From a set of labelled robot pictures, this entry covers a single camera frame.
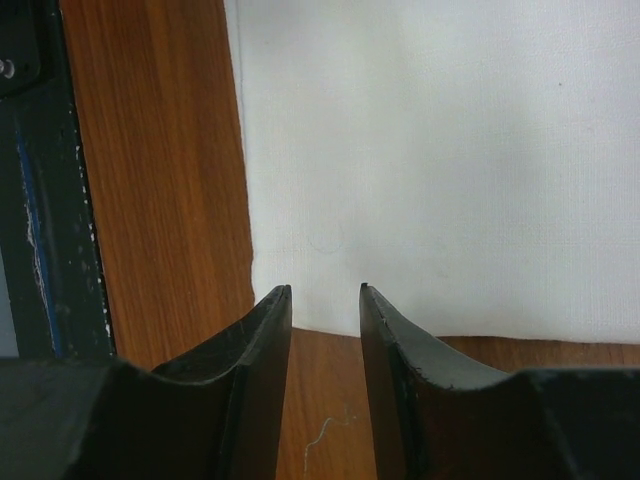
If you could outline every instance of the black frame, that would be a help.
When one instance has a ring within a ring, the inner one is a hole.
[[[115,353],[57,0],[4,0],[0,250],[22,358]]]
[[[280,286],[153,372],[0,359],[0,478],[273,479],[290,340]]]
[[[378,478],[640,478],[640,370],[501,372],[360,291]]]

